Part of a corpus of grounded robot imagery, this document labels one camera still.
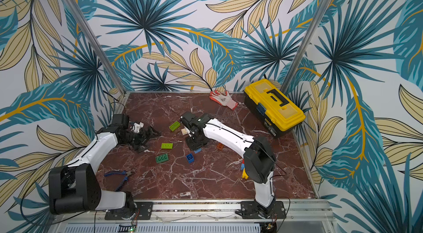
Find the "aluminium front rail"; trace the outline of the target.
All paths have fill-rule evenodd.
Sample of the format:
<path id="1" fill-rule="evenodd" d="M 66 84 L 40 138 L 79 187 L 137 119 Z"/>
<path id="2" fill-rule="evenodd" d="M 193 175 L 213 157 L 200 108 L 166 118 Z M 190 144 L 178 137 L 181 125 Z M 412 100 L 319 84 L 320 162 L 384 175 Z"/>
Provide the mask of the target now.
<path id="1" fill-rule="evenodd" d="M 51 233 L 338 233 L 340 228 L 324 199 L 282 199 L 279 214 L 268 219 L 244 219 L 243 200 L 146 200 L 138 201 L 136 220 L 108 220 L 105 212 L 88 212 L 75 218 L 55 218 Z"/>

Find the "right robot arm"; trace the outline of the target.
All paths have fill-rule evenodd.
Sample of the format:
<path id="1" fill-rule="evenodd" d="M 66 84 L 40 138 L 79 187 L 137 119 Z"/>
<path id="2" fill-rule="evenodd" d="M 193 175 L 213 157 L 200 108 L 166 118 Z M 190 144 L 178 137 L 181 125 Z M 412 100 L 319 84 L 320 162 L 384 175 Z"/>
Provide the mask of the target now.
<path id="1" fill-rule="evenodd" d="M 266 138 L 238 132 L 208 114 L 197 117 L 186 112 L 180 122 L 188 132 L 186 143 L 191 150 L 198 150 L 215 140 L 243 158 L 245 173 L 254 182 L 255 202 L 261 208 L 270 208 L 275 202 L 272 177 L 276 157 Z"/>

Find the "right aluminium post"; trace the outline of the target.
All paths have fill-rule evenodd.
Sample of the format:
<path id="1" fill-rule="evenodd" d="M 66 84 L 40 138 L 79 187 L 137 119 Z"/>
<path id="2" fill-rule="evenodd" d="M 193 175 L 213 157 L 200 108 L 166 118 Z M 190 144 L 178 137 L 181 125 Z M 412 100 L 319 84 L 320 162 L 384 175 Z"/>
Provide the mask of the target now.
<path id="1" fill-rule="evenodd" d="M 301 59 L 303 58 L 307 46 L 310 43 L 310 40 L 314 34 L 314 32 L 317 30 L 327 8 L 329 7 L 331 3 L 331 0 L 322 0 L 321 3 L 319 4 L 319 6 L 316 8 L 315 14 L 313 16 L 313 18 L 311 19 L 311 22 L 308 26 L 308 29 L 305 33 L 305 36 L 296 52 L 296 55 L 293 59 L 293 61 L 291 62 L 291 66 L 290 69 L 288 71 L 288 73 L 285 76 L 285 79 L 283 81 L 283 84 L 280 88 L 281 92 L 283 92 L 284 94 L 286 94 L 288 92 L 288 88 L 290 85 L 290 82 L 292 81 L 292 79 L 295 76 L 295 73 L 300 65 Z"/>

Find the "red white work glove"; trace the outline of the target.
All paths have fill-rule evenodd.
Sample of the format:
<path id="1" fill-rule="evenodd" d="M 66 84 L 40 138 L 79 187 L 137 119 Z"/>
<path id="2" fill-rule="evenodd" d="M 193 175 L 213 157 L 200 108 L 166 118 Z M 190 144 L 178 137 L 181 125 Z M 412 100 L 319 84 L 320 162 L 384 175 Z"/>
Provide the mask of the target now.
<path id="1" fill-rule="evenodd" d="M 217 90 L 212 91 L 209 94 L 209 98 L 215 101 L 216 103 L 220 104 L 221 106 L 226 106 L 231 110 L 234 110 L 239 105 L 238 102 L 232 99 L 228 91 L 225 91 L 224 93 L 221 93 Z"/>

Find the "aluminium post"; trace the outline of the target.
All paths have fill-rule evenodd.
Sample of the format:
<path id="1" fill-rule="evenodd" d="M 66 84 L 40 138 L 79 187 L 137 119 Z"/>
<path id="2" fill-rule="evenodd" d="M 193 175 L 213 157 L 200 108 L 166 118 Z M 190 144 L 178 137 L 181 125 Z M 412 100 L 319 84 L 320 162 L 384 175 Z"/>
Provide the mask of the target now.
<path id="1" fill-rule="evenodd" d="M 104 50 L 101 47 L 95 33 L 90 28 L 88 21 L 86 20 L 83 12 L 81 11 L 78 3 L 75 0 L 63 0 L 64 4 L 67 6 L 73 17 L 75 18 L 76 23 L 79 25 L 82 33 L 85 35 L 88 42 L 91 44 L 94 52 L 98 56 L 99 60 L 104 66 L 104 70 L 106 70 L 114 83 L 115 87 L 119 90 L 122 95 L 126 94 L 126 89 L 122 85 L 119 77 L 117 76 L 116 72 L 113 70 L 111 62 L 107 58 Z"/>
<path id="2" fill-rule="evenodd" d="M 290 85 L 290 82 L 292 81 L 292 79 L 295 76 L 295 73 L 300 65 L 301 59 L 303 58 L 307 46 L 310 43 L 310 40 L 314 34 L 314 32 L 317 30 L 327 8 L 329 7 L 331 3 L 331 0 L 322 0 L 321 3 L 319 4 L 319 6 L 316 8 L 315 14 L 313 16 L 313 18 L 311 19 L 311 22 L 308 26 L 308 29 L 305 33 L 305 36 L 296 52 L 296 55 L 293 59 L 293 61 L 291 62 L 291 66 L 290 69 L 288 71 L 288 73 L 285 76 L 285 79 L 283 81 L 283 84 L 280 88 L 281 92 L 283 92 L 284 94 L 286 94 L 288 92 L 288 88 Z"/>

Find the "left aluminium post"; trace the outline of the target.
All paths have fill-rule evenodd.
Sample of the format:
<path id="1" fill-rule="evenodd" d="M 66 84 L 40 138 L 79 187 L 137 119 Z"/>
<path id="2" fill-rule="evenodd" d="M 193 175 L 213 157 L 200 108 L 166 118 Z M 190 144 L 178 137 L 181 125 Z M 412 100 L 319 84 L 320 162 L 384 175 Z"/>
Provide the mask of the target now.
<path id="1" fill-rule="evenodd" d="M 82 33 L 85 35 L 88 42 L 91 44 L 94 52 L 98 56 L 99 60 L 104 66 L 104 70 L 106 70 L 114 83 L 115 87 L 119 90 L 122 95 L 126 94 L 126 89 L 122 85 L 119 77 L 117 76 L 116 72 L 113 70 L 111 62 L 107 58 L 104 50 L 101 47 L 95 33 L 90 28 L 88 21 L 86 20 L 83 12 L 81 11 L 78 3 L 75 0 L 63 0 L 64 4 L 67 6 L 73 17 L 75 18 L 76 23 L 79 25 Z"/>

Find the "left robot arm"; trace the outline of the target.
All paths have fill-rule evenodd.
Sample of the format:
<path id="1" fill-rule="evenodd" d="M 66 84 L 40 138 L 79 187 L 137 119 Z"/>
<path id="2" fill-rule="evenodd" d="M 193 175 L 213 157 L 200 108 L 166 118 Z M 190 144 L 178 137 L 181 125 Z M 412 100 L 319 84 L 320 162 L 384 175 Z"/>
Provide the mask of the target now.
<path id="1" fill-rule="evenodd" d="M 161 133 L 151 126 L 137 133 L 123 125 L 101 128 L 80 156 L 50 171 L 50 212 L 61 215 L 87 211 L 122 211 L 131 217 L 137 212 L 132 195 L 129 192 L 102 190 L 96 172 L 117 145 L 130 145 L 136 152 L 143 152 L 150 139 L 160 136 Z"/>

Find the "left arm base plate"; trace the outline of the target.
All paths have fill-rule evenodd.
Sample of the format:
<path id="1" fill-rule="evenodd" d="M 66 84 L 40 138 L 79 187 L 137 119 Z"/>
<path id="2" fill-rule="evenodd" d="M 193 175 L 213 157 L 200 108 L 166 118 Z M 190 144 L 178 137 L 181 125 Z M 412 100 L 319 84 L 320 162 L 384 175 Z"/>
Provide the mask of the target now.
<path id="1" fill-rule="evenodd" d="M 135 202 L 131 207 L 113 209 L 105 214 L 105 220 L 150 220 L 153 202 Z"/>

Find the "dark green long brick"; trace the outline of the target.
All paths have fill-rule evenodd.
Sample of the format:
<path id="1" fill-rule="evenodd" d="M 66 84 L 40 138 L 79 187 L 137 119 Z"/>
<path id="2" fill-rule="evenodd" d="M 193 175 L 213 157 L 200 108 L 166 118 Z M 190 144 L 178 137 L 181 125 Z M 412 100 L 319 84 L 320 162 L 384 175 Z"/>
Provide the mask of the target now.
<path id="1" fill-rule="evenodd" d="M 168 156 L 168 154 L 158 155 L 157 157 L 155 157 L 155 161 L 156 161 L 157 164 L 167 162 L 167 161 L 169 161 L 169 156 Z"/>

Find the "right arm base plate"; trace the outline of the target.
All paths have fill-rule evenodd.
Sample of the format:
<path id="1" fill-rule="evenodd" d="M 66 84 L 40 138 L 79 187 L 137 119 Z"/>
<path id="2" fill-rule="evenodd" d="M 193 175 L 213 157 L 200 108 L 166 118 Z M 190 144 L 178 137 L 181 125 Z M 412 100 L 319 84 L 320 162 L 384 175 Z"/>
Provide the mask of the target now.
<path id="1" fill-rule="evenodd" d="M 256 201 L 242 201 L 235 214 L 242 219 L 285 219 L 286 211 L 282 201 L 273 201 L 268 207 L 263 207 Z"/>

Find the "dark blue square brick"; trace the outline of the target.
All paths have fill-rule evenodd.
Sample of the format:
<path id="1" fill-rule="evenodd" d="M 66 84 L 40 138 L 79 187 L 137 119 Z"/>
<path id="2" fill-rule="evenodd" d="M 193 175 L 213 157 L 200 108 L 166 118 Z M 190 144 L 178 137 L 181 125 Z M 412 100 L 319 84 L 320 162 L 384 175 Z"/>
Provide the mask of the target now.
<path id="1" fill-rule="evenodd" d="M 187 159 L 189 164 L 191 164 L 195 161 L 195 158 L 194 158 L 193 154 L 191 154 L 191 153 L 186 155 L 186 159 Z"/>

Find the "yellow black toolbox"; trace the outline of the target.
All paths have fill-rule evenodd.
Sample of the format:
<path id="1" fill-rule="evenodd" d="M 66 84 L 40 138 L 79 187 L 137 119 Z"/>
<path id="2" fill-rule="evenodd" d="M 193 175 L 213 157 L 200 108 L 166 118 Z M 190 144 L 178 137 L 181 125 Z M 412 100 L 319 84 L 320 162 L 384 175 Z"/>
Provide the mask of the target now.
<path id="1" fill-rule="evenodd" d="M 250 84 L 244 93 L 244 104 L 274 138 L 281 137 L 306 118 L 304 112 L 268 79 Z"/>

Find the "yellow square brick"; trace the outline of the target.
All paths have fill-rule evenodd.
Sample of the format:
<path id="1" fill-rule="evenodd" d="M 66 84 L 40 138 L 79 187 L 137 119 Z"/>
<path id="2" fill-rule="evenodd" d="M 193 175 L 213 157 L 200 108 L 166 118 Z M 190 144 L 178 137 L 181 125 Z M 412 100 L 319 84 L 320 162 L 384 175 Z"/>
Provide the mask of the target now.
<path id="1" fill-rule="evenodd" d="M 247 180 L 249 178 L 249 176 L 246 173 L 246 170 L 245 169 L 243 169 L 243 171 L 242 171 L 242 178 L 245 179 L 245 180 Z"/>

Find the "light green long brick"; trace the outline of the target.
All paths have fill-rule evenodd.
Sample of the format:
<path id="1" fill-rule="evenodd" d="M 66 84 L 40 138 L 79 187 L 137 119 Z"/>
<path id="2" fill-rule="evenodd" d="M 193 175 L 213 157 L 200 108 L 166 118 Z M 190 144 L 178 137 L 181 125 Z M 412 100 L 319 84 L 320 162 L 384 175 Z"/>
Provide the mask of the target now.
<path id="1" fill-rule="evenodd" d="M 173 149 L 173 144 L 172 143 L 162 143 L 161 144 L 161 149 L 167 149 L 167 150 L 170 150 L 170 149 Z"/>
<path id="2" fill-rule="evenodd" d="M 177 130 L 180 126 L 181 126 L 180 122 L 175 121 L 174 123 L 172 123 L 172 124 L 169 126 L 169 129 L 170 129 L 172 132 L 174 132 L 174 131 L 175 131 L 175 130 Z"/>

